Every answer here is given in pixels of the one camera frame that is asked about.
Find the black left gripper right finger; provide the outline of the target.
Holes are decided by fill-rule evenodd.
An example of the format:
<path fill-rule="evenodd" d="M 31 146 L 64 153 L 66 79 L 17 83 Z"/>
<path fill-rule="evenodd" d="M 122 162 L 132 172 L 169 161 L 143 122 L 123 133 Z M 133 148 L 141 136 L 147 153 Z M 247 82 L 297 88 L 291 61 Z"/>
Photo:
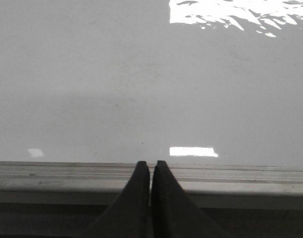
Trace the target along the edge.
<path fill-rule="evenodd" d="M 191 201 L 165 161 L 158 161 L 154 169 L 151 207 L 156 238 L 231 236 Z"/>

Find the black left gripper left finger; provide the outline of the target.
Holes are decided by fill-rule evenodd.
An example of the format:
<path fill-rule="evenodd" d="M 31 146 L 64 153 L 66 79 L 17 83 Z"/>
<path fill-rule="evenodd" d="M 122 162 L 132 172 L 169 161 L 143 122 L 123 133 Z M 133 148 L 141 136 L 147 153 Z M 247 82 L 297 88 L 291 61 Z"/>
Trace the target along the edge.
<path fill-rule="evenodd" d="M 137 162 L 116 201 L 77 238 L 146 237 L 150 172 L 145 161 Z"/>

